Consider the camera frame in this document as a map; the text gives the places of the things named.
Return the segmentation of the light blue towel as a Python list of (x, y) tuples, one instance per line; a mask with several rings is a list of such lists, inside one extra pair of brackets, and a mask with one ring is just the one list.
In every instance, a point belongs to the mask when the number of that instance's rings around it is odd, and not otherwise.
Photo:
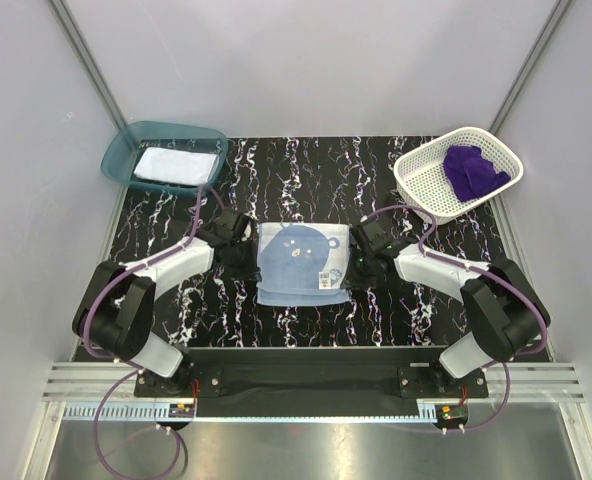
[(343, 287), (350, 259), (350, 227), (330, 223), (259, 225), (257, 303), (320, 307), (350, 300)]

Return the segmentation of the white towel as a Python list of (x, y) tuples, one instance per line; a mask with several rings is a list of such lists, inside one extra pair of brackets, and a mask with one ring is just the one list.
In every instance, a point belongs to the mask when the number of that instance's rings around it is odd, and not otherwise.
[(219, 155), (214, 153), (148, 147), (140, 157), (134, 175), (165, 184), (200, 186), (212, 178), (219, 162)]

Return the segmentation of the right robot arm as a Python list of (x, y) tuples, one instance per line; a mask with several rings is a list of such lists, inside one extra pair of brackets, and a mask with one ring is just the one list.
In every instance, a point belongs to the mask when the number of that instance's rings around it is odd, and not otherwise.
[(469, 262), (422, 243), (395, 239), (374, 218), (350, 229), (350, 264), (345, 285), (367, 289), (395, 277), (460, 302), (469, 331), (421, 371), (421, 380), (442, 396), (462, 389), (466, 378), (489, 364), (543, 350), (551, 318), (521, 268), (503, 257)]

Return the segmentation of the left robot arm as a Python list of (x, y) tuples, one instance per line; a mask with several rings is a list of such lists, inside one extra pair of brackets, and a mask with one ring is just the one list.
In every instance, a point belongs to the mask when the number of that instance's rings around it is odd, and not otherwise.
[(100, 263), (72, 322), (88, 353), (117, 359), (156, 378), (172, 396), (196, 385), (188, 356), (153, 332), (156, 301), (214, 267), (254, 271), (253, 221), (225, 209), (173, 246), (127, 264)]

